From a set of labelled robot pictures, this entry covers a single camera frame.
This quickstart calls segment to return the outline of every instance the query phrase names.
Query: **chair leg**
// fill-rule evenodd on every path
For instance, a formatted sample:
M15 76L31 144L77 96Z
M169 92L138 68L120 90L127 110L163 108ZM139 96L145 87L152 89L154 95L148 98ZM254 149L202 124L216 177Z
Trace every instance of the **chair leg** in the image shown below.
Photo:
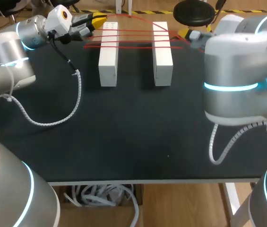
M129 15L132 15L132 0L128 0Z
M80 13L80 10L75 5L72 5L72 7L76 11L76 13Z
M9 16L9 22L10 22L10 24L15 24L16 23L16 18L14 17L14 15L10 15Z
M115 0L115 11L117 14L122 13L122 0Z
M250 195L246 198L246 200L242 203L242 205L238 208L236 213L231 217L230 224L231 227L243 227L247 221L249 221L249 200Z

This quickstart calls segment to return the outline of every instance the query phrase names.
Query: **white block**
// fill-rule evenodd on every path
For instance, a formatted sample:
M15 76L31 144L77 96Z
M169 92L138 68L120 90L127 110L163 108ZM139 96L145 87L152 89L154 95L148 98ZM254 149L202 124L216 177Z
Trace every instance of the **white block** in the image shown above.
M168 30L167 22L154 22L154 24L159 25L166 30ZM160 27L153 25L153 30L158 32L153 32L152 46L160 47L167 46L170 47L170 42L157 42L160 40L169 40L168 32L164 31ZM173 61L171 48L154 48L153 49L153 70L154 70L154 81L156 86L170 86L172 79Z
M105 22L103 29L118 29L118 22ZM108 37L102 37L102 42L105 41L118 41L118 31L105 31L103 35L112 35ZM102 43L99 58L99 73L102 87L115 87L118 71L118 42Z

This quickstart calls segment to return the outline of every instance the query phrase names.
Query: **wooden floor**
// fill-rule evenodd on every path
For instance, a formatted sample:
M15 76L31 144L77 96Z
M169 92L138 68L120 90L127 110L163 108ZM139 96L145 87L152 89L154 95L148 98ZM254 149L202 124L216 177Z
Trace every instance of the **wooden floor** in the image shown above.
M133 10L173 10L179 0L133 0ZM216 0L208 0L215 5ZM114 9L114 0L82 0L76 6L79 9ZM267 0L228 0L224 9L267 9ZM238 14L250 17L254 14ZM138 15L149 21L167 21L169 30L179 30L183 25L176 22L172 15ZM18 21L29 17L22 12ZM110 17L118 21L120 29L147 30L151 24L135 18ZM8 19L0 18L0 26ZM242 202L249 194L247 183L238 184L238 195ZM144 202L140 206L139 227L225 227L227 226L226 207L218 184L150 184L144 187ZM133 218L132 207L119 208L83 208L62 206L60 227L126 227Z

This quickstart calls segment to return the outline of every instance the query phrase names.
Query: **black table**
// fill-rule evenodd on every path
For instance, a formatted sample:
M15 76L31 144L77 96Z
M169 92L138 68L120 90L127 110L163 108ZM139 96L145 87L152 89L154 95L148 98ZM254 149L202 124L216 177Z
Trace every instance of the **black table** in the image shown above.
M61 50L81 71L84 92L75 115L51 128L31 125L14 103L0 100L0 142L48 182L174 182L258 178L267 169L266 128L245 133L224 162L208 158L213 123L203 104L204 54L172 50L170 87L155 87L152 50L120 49L117 87L100 86L99 49L72 42ZM14 92L30 117L53 122L77 98L77 78L48 45L28 56L36 82ZM239 127L220 127L219 156Z

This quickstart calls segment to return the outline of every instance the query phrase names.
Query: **red string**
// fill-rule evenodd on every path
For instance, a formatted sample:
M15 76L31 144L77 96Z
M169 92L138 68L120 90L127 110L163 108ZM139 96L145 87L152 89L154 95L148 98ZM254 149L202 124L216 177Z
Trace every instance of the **red string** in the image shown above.
M141 18L141 17L137 17L137 16L134 16L134 15L128 15L128 14L112 14L112 15L107 15L107 17L132 17L132 18L135 18L135 19L138 19L138 20L142 20L146 23L149 23L149 24L152 24L152 25L155 25L157 27L159 27L160 29L162 29L162 31L166 31L166 32L170 32L171 34L173 34L174 36L176 36L178 39L190 44L190 42L188 42L187 40L183 39L181 36L179 36L176 32L174 31L168 31L167 29L155 24L153 21L150 21L150 20L146 20L144 18Z
M95 35L90 37L89 39L94 39L94 38L101 38L101 37L115 37L115 36L168 36L168 35L144 35L144 34L127 34L127 35Z
M101 47L113 47L119 49L156 49L156 48L183 49L181 46L93 46L93 45L84 46L84 48L101 48Z
M119 32L163 32L163 31L154 31L154 30L127 30L127 29L102 29L102 28L99 28L97 30L99 30L99 31L119 31Z
M175 42L178 41L176 39L171 40L153 40L152 42ZM148 43L148 40L118 40L118 41L92 41L90 43L86 43L85 45L89 44L101 44L101 43Z
M137 16L134 16L134 15L128 15L128 14L112 14L112 15L107 15L107 17L132 17L132 18L135 18L135 19L139 19L139 20L142 20L144 22L147 22L147 23L150 23L152 25L155 25L157 27L159 27L160 29L162 29L162 31L165 31L165 32L168 32L168 34L172 34L174 35L175 37L177 37L179 40L181 41L184 41L185 43L187 44L191 44L189 41L187 41L186 39L182 38L180 35L177 34L176 31L171 31L171 30L167 30L157 24L155 24L154 22L150 21L150 20L146 20L144 18L141 18L141 17L137 17ZM126 31L126 32L162 32L162 31L155 31L155 30L126 30L126 29L98 29L98 30L106 30L106 31ZM124 42L124 43L133 43L133 42L136 42L138 43L138 41L118 41L119 43L120 42ZM170 49L182 49L182 47L178 47L178 46L159 46L159 47L137 47L137 46L97 46L97 45L88 45L86 44L84 46L84 48L91 48L91 47L94 47L94 48L101 48L101 47L113 47L113 48L120 48L120 49L154 49L154 48L170 48Z

